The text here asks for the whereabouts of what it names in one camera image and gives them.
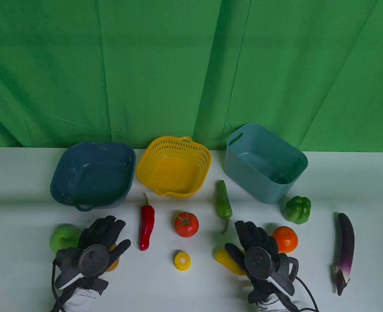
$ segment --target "yellow basket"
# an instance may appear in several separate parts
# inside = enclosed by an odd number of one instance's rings
[[[200,190],[211,162],[209,150],[191,138],[162,136],[149,145],[136,175],[159,196],[190,197]]]

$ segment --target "plastic bin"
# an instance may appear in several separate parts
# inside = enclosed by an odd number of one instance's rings
[[[256,124],[240,127],[227,139],[224,171],[265,204],[277,203],[307,165],[304,153]]]

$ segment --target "round disc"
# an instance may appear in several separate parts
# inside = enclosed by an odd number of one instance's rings
[[[270,254],[260,247],[252,247],[246,252],[245,264],[248,272],[259,280],[266,280],[274,269]]]
[[[101,273],[109,262],[109,251],[105,246],[93,245],[86,248],[79,258],[79,271],[91,277]]]

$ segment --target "green curtain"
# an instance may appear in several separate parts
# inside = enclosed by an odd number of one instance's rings
[[[383,151],[383,0],[0,2],[0,146],[222,149],[246,123]]]

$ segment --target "green apple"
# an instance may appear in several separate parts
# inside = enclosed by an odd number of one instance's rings
[[[60,249],[77,247],[81,233],[81,230],[72,224],[60,225],[51,235],[51,250],[56,254]]]

